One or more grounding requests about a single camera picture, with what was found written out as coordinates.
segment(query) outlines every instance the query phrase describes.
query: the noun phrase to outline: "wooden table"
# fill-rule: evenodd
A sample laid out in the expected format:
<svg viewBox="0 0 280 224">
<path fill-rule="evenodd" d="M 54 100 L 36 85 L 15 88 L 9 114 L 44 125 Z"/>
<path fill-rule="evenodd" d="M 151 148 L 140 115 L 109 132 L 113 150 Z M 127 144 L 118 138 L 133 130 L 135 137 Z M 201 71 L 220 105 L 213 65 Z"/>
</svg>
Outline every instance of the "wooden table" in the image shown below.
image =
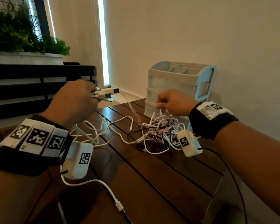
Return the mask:
<svg viewBox="0 0 280 224">
<path fill-rule="evenodd" d="M 145 99 L 131 104 L 141 121 L 149 123 L 150 119 L 144 115 Z M 127 115 L 133 117 L 133 130 L 137 130 L 138 122 L 127 103 L 99 109 L 89 121 L 99 129 L 103 117 L 112 122 Z M 130 124 L 131 120 L 125 118 L 113 128 L 127 140 Z M 91 133 L 83 124 L 80 127 Z M 81 182 L 97 178 L 107 183 L 134 224 L 202 223 L 225 171 L 217 156 L 204 150 L 187 158 L 182 151 L 173 149 L 151 155 L 142 151 L 143 145 L 129 145 L 109 129 L 107 133 L 110 143 L 93 150 L 90 168 Z M 130 141 L 140 136 L 140 132 L 133 133 Z M 150 142 L 148 149 L 155 152 L 161 147 Z M 125 223 L 99 183 L 68 187 L 61 193 L 60 202 L 67 223 Z"/>
</svg>

